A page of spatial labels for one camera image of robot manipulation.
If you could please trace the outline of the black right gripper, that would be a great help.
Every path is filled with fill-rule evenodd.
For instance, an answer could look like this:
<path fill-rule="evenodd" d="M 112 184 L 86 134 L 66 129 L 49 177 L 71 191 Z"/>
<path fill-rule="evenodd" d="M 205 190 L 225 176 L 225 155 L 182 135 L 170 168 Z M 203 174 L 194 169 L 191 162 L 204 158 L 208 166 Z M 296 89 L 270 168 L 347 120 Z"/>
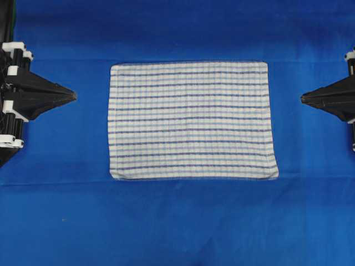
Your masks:
<path fill-rule="evenodd" d="M 301 96 L 301 102 L 316 109 L 321 109 L 325 112 L 335 115 L 342 121 L 349 121 L 348 123 L 352 125 L 352 150 L 354 151 L 354 102 L 339 103 L 326 101 L 325 99 L 311 99 L 331 96 L 354 96 L 355 49 L 353 48 L 353 50 L 346 53 L 344 55 L 344 59 L 348 65 L 349 77 L 303 94 Z"/>

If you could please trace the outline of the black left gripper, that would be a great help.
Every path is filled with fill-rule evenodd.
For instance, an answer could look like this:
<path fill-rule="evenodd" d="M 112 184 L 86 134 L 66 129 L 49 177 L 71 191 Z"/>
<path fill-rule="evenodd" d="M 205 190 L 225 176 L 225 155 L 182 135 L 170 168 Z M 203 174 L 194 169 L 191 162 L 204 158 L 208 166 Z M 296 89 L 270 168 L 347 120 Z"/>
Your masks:
<path fill-rule="evenodd" d="M 26 50 L 23 42 L 1 43 L 1 147 L 23 147 L 24 123 L 76 100 L 76 93 L 70 89 L 27 71 L 32 60 L 33 54 Z M 9 75 L 11 84 L 6 82 Z M 13 85 L 21 89 L 62 95 L 30 95 L 6 100 L 6 92 L 16 91 Z"/>

